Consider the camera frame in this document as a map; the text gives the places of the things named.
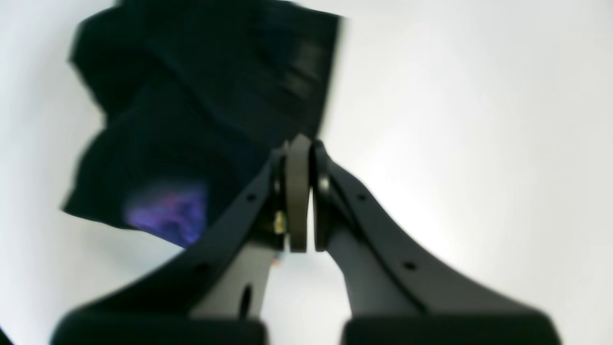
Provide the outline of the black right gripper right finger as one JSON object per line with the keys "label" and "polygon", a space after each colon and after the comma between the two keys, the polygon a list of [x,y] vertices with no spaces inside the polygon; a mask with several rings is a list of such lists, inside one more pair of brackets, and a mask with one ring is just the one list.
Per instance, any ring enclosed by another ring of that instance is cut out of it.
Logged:
{"label": "black right gripper right finger", "polygon": [[343,273],[344,345],[558,345],[550,318],[429,253],[316,140],[311,174],[318,251]]}

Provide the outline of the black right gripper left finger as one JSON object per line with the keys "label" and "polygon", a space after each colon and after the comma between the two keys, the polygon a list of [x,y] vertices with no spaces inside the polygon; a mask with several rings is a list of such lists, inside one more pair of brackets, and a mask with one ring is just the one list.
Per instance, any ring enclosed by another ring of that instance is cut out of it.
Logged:
{"label": "black right gripper left finger", "polygon": [[191,247],[66,315],[53,345],[265,345],[259,315],[278,253],[305,253],[309,151],[297,135]]}

